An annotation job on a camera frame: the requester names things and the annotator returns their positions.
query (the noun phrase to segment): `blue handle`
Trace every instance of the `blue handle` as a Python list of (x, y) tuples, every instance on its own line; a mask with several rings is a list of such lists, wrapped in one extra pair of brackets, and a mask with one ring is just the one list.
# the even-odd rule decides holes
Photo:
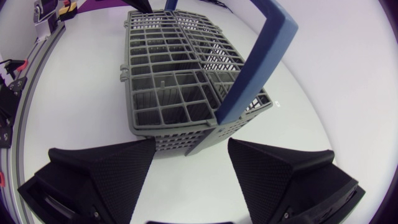
[(251, 1), (267, 20), (248, 60), (216, 112), (218, 124), (239, 119), (268, 81), (299, 28), (275, 0)]
[(165, 11), (174, 11), (175, 7), (177, 7), (178, 0), (167, 0), (166, 5), (164, 6)]

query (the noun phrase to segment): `metal rail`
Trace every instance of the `metal rail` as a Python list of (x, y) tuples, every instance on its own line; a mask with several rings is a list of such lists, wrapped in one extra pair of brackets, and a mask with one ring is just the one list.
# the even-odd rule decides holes
[(65, 24), (59, 23), (54, 33), (47, 39), (35, 43), (28, 55), (28, 67), (18, 78), (27, 77), (27, 83), (21, 95), (13, 127), (12, 145), (10, 149), (1, 149), (1, 170), (6, 180), (2, 191), (3, 203), (16, 223), (33, 223), (29, 207), (18, 193), (18, 188), (25, 182), (24, 175), (24, 139), (27, 117), (33, 92), (39, 81), (47, 59), (55, 44), (65, 32)]

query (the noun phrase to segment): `basket grid compartment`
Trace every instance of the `basket grid compartment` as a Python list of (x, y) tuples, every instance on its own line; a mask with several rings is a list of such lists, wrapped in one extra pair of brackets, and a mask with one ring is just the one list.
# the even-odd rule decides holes
[(261, 90), (239, 120), (219, 126), (217, 109), (244, 59), (219, 27), (185, 11), (129, 12), (126, 85), (131, 131), (155, 137), (156, 157), (188, 154), (220, 142), (272, 106)]

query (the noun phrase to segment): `white table surface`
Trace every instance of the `white table surface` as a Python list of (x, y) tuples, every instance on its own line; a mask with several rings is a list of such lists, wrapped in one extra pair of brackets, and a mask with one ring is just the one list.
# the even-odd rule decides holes
[[(162, 9), (165, 1), (150, 1)], [(185, 0), (178, 9), (209, 17), (244, 58), (257, 35), (222, 7)], [(78, 14), (40, 76), (27, 120), (25, 180), (49, 162), (48, 149), (84, 149), (135, 141), (127, 123), (123, 22), (131, 7)], [(289, 70), (280, 63), (265, 85), (274, 106), (232, 137), (303, 151), (330, 149), (320, 120)], [(131, 223), (251, 223), (229, 159), (227, 141), (190, 157), (152, 162)]]

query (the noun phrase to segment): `white wall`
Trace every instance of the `white wall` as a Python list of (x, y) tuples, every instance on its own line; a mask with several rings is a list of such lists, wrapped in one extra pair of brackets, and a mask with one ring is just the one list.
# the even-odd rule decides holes
[[(259, 33), (249, 0), (224, 0)], [(398, 47), (375, 0), (279, 0), (299, 25), (283, 62), (317, 111), (340, 168), (366, 195), (346, 223), (368, 223), (398, 163)]]
[(4, 59), (26, 59), (36, 39), (34, 0), (7, 0), (0, 11), (0, 53)]

